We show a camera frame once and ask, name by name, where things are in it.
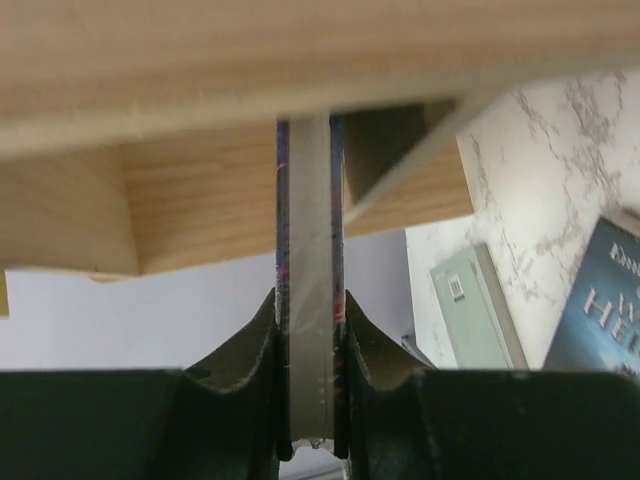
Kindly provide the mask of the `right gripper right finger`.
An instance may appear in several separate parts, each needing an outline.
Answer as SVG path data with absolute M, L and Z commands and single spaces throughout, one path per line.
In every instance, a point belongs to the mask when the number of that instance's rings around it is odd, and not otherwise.
M 602 372 L 443 370 L 346 301 L 354 479 L 635 479 L 639 387 Z

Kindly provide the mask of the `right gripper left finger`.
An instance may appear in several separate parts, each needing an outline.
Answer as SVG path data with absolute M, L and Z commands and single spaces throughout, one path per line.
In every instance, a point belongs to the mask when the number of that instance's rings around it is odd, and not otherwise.
M 5 371 L 5 479 L 274 479 L 283 439 L 275 298 L 187 369 Z

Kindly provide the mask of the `Robinson Crusoe purple book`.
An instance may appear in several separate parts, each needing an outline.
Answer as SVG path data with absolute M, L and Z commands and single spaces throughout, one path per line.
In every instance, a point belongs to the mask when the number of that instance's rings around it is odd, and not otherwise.
M 348 455 L 344 157 L 340 117 L 278 121 L 275 317 L 284 459 L 302 447 Z

